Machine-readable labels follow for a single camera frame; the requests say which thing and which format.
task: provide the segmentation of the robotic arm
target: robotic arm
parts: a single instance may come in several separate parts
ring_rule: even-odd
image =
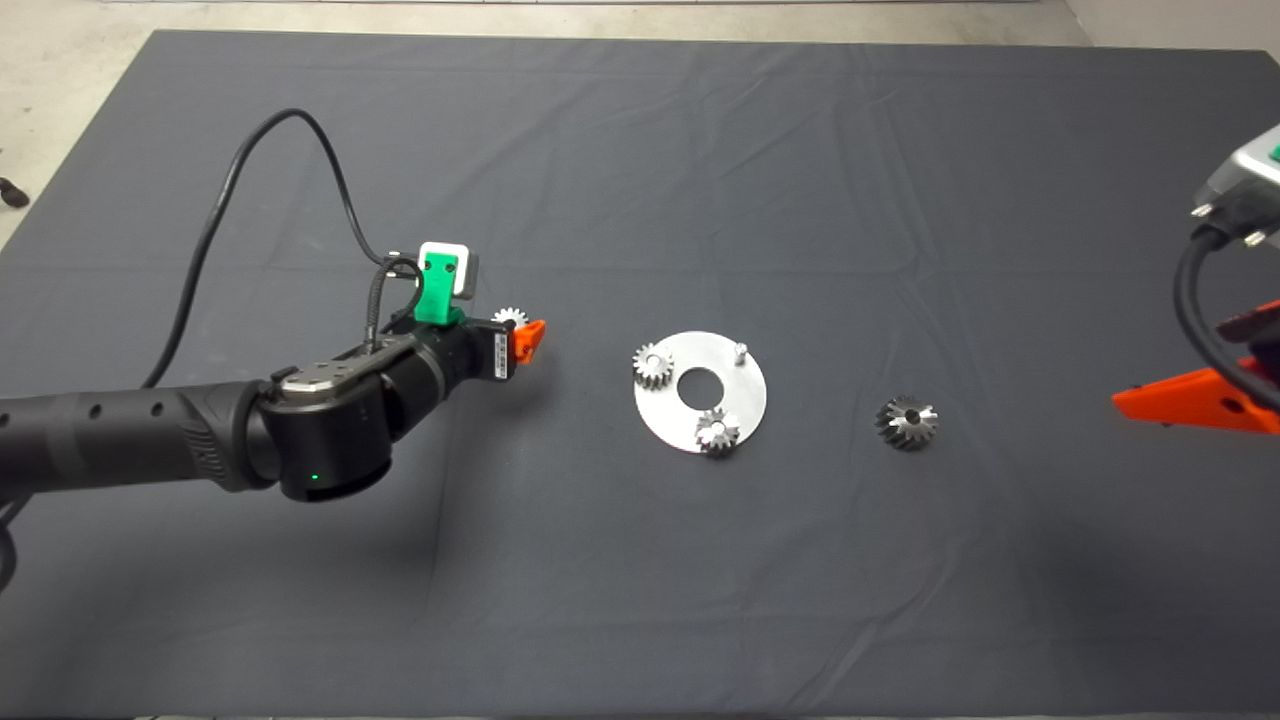
[[[0,498],[207,478],[302,502],[387,474],[392,445],[467,379],[507,382],[543,324],[404,316],[392,333],[269,380],[0,400]]]

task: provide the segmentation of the spur gear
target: spur gear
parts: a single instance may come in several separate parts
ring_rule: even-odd
[[[529,315],[520,307],[503,307],[493,314],[495,323],[506,323],[507,320],[516,323],[517,328],[522,328],[529,324]]]
[[[721,457],[737,445],[740,430],[741,423],[732,413],[726,413],[723,407],[708,410],[698,418],[698,447],[703,455]]]
[[[938,414],[932,405],[899,396],[876,414],[876,428],[897,450],[920,450],[938,434]]]
[[[635,377],[636,384],[645,389],[666,386],[671,382],[675,372],[676,361],[671,356],[671,351],[652,342],[636,350],[635,356],[631,357],[631,374]]]

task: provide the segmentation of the center hole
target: center hole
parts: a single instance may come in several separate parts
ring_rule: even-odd
[[[716,373],[703,368],[694,368],[680,375],[677,386],[680,398],[694,410],[710,410],[719,405],[724,397],[724,386],[721,384]]]

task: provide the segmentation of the gray cloth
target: gray cloth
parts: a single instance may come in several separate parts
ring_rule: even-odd
[[[349,500],[37,497],[0,715],[1277,710],[1280,446],[1110,402],[1201,365],[1189,196],[1277,81],[1261,53],[157,33],[0,255],[0,393],[141,382],[230,152],[289,105],[376,247],[471,245],[471,311],[548,340]],[[1211,315],[1277,266],[1215,258]],[[371,272],[282,127],[166,382],[355,345]],[[686,329],[768,378],[727,461],[635,411],[631,352]],[[904,392],[942,416],[916,455],[870,427]]]

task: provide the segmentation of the cable connector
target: cable connector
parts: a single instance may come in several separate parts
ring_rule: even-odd
[[[1192,217],[1248,247],[1280,247],[1280,126],[1233,152],[1210,176],[1196,193]]]

